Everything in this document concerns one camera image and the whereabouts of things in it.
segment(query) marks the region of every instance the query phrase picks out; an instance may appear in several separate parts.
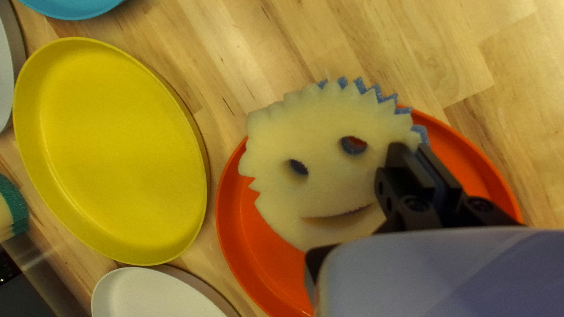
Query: blue plate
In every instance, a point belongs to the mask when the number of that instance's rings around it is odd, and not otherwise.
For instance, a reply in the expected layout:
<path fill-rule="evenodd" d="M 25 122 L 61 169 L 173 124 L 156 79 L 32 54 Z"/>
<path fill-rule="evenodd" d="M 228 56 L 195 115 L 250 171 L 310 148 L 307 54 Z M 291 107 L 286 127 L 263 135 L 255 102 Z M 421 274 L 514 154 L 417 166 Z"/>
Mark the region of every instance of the blue plate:
<path fill-rule="evenodd" d="M 106 13 L 125 0 L 20 0 L 29 8 L 61 20 L 85 20 Z"/>

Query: screw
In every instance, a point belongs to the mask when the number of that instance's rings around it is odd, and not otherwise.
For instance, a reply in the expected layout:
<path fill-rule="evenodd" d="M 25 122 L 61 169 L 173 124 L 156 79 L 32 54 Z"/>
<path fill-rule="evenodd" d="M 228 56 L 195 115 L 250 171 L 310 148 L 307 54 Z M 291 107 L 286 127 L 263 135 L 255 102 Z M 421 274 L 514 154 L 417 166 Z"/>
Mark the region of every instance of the screw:
<path fill-rule="evenodd" d="M 405 202 L 407 208 L 413 210 L 414 212 L 424 212 L 427 210 L 427 204 L 418 199 L 408 199 Z"/>
<path fill-rule="evenodd" d="M 488 213 L 494 209 L 494 205 L 484 198 L 471 197 L 468 198 L 468 205 L 479 212 Z"/>

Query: sponge mouth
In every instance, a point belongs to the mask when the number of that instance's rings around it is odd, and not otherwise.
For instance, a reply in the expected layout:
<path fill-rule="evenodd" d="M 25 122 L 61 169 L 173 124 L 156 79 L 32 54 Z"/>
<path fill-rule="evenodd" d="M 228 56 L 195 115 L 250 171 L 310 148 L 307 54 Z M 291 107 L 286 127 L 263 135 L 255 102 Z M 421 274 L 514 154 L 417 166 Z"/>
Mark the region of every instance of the sponge mouth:
<path fill-rule="evenodd" d="M 357 214 L 360 213 L 364 210 L 367 210 L 372 204 L 374 204 L 374 202 L 368 204 L 368 205 L 364 205 L 362 207 L 358 207 L 354 210 L 349 210 L 348 212 L 344 212 L 344 213 L 340 213 L 340 214 L 334 214 L 334 215 L 327 215 L 327 216 L 321 216 L 321 217 L 303 217 L 304 219 L 327 219 L 327 218 L 336 218 L 336 217 L 343 217 L 343 216 L 348 216 L 348 215 L 353 215 L 353 214 Z"/>

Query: sponge eye hole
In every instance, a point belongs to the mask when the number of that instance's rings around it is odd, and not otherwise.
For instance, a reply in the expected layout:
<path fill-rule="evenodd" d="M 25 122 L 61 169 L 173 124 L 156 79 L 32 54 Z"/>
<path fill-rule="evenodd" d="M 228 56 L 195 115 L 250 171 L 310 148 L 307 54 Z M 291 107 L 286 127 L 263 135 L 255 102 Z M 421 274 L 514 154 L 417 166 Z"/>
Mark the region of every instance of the sponge eye hole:
<path fill-rule="evenodd" d="M 349 135 L 347 137 L 341 138 L 341 147 L 347 154 L 359 155 L 366 151 L 368 143 L 359 138 L 353 137 L 352 135 Z"/>
<path fill-rule="evenodd" d="M 290 162 L 290 168 L 292 168 L 292 170 L 298 173 L 299 175 L 309 175 L 309 171 L 307 170 L 307 167 L 302 162 L 294 159 L 290 159 L 289 162 Z"/>

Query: white plate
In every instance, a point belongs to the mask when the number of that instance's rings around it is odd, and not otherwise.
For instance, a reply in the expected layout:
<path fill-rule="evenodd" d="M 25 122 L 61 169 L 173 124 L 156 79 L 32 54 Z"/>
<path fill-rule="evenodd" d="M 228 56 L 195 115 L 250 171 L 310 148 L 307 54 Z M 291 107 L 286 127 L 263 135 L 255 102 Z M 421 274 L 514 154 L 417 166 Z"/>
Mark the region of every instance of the white plate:
<path fill-rule="evenodd" d="M 92 317 L 239 317 L 213 288 L 177 268 L 123 267 L 92 294 Z"/>
<path fill-rule="evenodd" d="M 0 131 L 10 126 L 14 83 L 24 62 L 24 42 L 10 0 L 0 0 Z"/>

